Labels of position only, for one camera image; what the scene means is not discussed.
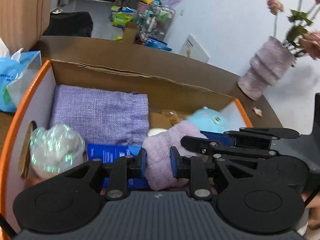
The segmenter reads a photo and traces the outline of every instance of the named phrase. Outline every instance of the gray floor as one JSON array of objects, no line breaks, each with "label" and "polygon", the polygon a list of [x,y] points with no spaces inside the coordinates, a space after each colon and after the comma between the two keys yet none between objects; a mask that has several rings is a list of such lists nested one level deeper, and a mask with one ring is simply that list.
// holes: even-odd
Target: gray floor
[{"label": "gray floor", "polygon": [[89,12],[93,21],[92,37],[113,40],[115,36],[122,36],[123,31],[118,27],[113,27],[109,20],[111,6],[111,2],[72,0],[61,8],[64,12]]}]

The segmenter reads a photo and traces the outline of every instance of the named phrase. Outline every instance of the black circular pad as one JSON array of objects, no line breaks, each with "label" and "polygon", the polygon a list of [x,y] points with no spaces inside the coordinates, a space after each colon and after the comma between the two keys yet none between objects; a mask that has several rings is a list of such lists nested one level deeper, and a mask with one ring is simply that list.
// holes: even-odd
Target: black circular pad
[{"label": "black circular pad", "polygon": [[22,229],[58,234],[80,228],[97,215],[101,198],[75,178],[55,178],[21,192],[13,203]]},{"label": "black circular pad", "polygon": [[232,226],[263,235],[294,228],[304,212],[293,189],[261,178],[236,180],[218,196],[217,207]]},{"label": "black circular pad", "polygon": [[299,193],[302,191],[309,168],[301,160],[290,156],[277,156],[259,163],[257,171],[271,181],[287,185]]}]

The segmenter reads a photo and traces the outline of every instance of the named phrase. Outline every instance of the white wall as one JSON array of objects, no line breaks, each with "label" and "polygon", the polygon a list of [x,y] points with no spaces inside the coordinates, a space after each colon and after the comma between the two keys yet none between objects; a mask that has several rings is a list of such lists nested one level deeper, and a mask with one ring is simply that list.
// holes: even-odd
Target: white wall
[{"label": "white wall", "polygon": [[[286,16],[290,9],[297,8],[298,0],[280,1],[285,13],[279,16],[277,38],[282,41],[290,27]],[[313,0],[304,0],[303,9],[312,5]],[[250,58],[273,34],[274,16],[266,0],[183,0],[176,11],[165,38],[173,52],[179,52],[192,33],[209,54],[209,64],[238,75],[247,71]],[[320,16],[311,29],[320,29]],[[285,127],[304,134],[311,132],[314,94],[320,92],[319,78],[320,61],[303,58],[276,87],[267,89],[265,96]]]}]

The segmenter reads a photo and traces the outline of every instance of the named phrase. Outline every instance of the pink vase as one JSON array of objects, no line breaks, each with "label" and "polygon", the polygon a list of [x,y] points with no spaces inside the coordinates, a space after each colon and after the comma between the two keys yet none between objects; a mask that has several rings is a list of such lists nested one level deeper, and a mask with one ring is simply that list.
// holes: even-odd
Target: pink vase
[{"label": "pink vase", "polygon": [[269,37],[251,59],[251,68],[239,78],[238,86],[249,98],[257,100],[268,86],[278,83],[294,61],[294,55],[279,40]]}]

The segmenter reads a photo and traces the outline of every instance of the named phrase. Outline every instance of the light blue stuffed animal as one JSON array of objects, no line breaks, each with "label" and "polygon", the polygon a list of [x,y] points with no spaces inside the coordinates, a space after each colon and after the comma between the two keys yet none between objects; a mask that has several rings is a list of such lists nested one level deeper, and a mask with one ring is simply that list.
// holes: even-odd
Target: light blue stuffed animal
[{"label": "light blue stuffed animal", "polygon": [[200,131],[223,133],[227,120],[217,111],[204,106],[186,118]]}]

